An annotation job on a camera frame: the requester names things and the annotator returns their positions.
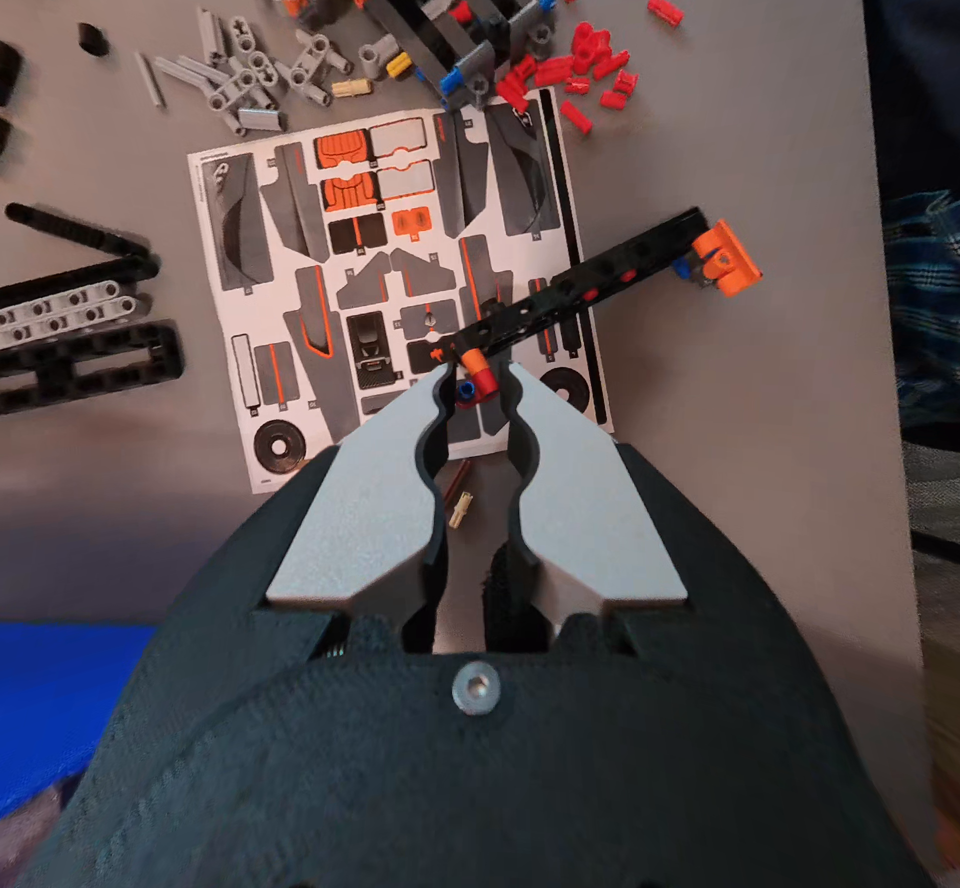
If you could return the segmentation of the pile of red lego pins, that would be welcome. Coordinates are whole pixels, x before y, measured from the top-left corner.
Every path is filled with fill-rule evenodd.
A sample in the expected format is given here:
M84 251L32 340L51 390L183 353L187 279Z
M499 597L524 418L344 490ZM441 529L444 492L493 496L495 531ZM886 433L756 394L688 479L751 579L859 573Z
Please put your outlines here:
M640 74L629 50L618 50L610 30L580 20L558 48L549 47L545 59L525 50L498 80L495 97L519 117L532 116L534 99L558 102L560 122L582 138L594 131L586 103L594 99L601 112L622 112L638 89Z

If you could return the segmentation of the blue plastic bin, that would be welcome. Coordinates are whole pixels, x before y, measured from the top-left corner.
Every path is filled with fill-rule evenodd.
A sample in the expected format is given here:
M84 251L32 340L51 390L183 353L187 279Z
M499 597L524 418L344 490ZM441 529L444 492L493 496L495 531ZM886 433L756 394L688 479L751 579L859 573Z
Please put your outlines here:
M1 624L1 815L90 763L154 626Z

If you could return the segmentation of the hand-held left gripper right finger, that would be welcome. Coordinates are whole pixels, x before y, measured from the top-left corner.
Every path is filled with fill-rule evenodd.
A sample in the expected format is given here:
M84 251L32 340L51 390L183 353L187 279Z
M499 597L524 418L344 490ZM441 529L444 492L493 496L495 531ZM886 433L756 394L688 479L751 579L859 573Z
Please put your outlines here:
M688 598L616 440L526 368L502 381L521 474L510 540L532 564L530 601L550 623Z

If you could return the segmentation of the lego sticker sheet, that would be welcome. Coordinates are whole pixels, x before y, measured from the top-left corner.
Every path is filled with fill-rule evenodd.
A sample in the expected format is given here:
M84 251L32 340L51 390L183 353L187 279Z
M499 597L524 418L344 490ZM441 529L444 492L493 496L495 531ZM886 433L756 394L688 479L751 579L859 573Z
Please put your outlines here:
M552 89L188 156L253 494L437 366L440 342L582 260Z

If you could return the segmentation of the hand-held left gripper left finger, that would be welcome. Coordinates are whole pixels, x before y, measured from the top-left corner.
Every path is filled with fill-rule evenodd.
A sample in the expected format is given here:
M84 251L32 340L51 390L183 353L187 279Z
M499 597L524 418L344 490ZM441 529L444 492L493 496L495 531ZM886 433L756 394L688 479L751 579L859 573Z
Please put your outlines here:
M441 365L343 439L266 591L272 606L435 612L447 584L437 472L455 371Z

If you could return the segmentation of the black lego frame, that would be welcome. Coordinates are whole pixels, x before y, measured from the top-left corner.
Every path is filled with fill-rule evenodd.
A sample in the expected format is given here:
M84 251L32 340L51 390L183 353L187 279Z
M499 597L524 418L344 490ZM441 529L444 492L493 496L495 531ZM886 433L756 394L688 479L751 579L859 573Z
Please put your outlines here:
M183 376L186 360L172 323L102 329L3 351L1 414L23 414L137 390Z

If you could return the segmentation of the black lego beam assembly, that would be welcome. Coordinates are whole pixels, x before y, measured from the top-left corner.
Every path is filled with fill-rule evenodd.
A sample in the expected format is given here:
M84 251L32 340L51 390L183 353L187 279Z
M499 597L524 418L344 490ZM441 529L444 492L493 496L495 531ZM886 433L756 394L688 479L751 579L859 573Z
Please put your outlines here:
M498 397L493 356L669 269L726 297L744 292L763 277L726 221L709 225L699 208L690 208L560 272L545 288L511 305L489 299L479 320L443 337L431 359L462 369L455 404L460 409L476 407Z

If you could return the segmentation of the black lego beam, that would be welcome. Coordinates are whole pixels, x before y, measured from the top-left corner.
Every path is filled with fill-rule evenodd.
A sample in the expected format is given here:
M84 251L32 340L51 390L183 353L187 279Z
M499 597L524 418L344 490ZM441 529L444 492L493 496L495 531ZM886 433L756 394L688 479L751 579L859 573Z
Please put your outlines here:
M18 202L9 203L5 217L33 231L85 246L114 258L135 258L149 261L150 249L132 239L99 226L68 219Z
M129 255L99 264L35 278L1 288L1 307L12 307L55 294L69 293L88 286L114 281L119 284L135 284L158 276L159 259L147 254L144 257Z

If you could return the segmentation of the grey lego beam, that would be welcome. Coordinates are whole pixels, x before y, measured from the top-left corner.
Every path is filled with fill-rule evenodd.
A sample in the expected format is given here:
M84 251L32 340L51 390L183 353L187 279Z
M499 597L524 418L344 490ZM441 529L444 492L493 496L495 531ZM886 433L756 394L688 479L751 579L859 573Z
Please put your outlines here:
M12 326L2 326L1 350L11 350L30 342L39 342L76 331L92 329L100 323L139 318L146 314L139 299L122 295L60 313L47 314Z
M125 294L125 290L114 281L105 281L77 291L37 298L33 301L3 308L1 327L12 326L47 314L60 313L84 305L107 301Z

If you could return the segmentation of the pile of grey lego connectors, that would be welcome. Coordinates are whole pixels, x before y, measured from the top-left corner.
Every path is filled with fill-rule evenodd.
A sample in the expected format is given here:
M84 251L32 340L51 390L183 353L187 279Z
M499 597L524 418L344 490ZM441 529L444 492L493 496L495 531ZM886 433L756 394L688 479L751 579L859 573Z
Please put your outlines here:
M166 106L158 75L192 87L231 134L282 133L282 99L293 94L321 108L337 100L330 93L335 81L383 77L400 78L411 71L412 59L386 34L357 52L358 65L346 58L324 34L298 31L298 54L285 64L260 47L258 37L243 16L223 22L213 12L197 9L202 59L133 55L140 78L154 108Z

